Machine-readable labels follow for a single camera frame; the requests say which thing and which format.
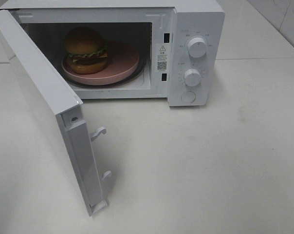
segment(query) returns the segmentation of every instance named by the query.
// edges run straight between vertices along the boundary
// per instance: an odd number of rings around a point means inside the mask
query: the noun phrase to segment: microwave oven
[[[81,99],[167,98],[169,106],[205,105],[224,12],[216,0],[8,0],[0,40],[32,112],[58,154],[69,156],[89,215],[107,206]],[[85,85],[66,77],[63,40],[79,26],[139,53],[123,81]]]

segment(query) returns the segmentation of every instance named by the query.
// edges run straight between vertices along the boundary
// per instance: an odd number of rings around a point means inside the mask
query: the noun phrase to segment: sticker
[[[171,54],[171,45],[167,43],[156,44],[156,53],[153,56],[159,72],[167,72]]]

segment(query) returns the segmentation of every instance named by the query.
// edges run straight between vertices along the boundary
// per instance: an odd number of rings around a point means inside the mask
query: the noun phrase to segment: timer knob
[[[188,52],[191,57],[200,58],[206,53],[206,39],[198,36],[188,42]]]
[[[201,82],[201,75],[197,69],[189,69],[184,74],[185,84],[188,86],[196,86]]]

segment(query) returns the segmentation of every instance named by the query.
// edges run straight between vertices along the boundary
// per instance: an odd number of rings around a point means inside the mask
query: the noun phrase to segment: plate
[[[126,79],[136,70],[139,64],[139,53],[129,44],[109,41],[107,52],[107,65],[97,73],[75,73],[66,63],[66,56],[63,58],[61,65],[67,78],[71,80],[88,85],[105,85]]]

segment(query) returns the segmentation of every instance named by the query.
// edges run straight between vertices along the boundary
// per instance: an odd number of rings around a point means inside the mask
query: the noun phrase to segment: open microwave door
[[[110,172],[99,176],[91,145],[105,128],[88,133],[83,102],[7,10],[0,11],[0,40],[34,117],[67,176],[76,177],[91,216],[107,205],[101,181]]]

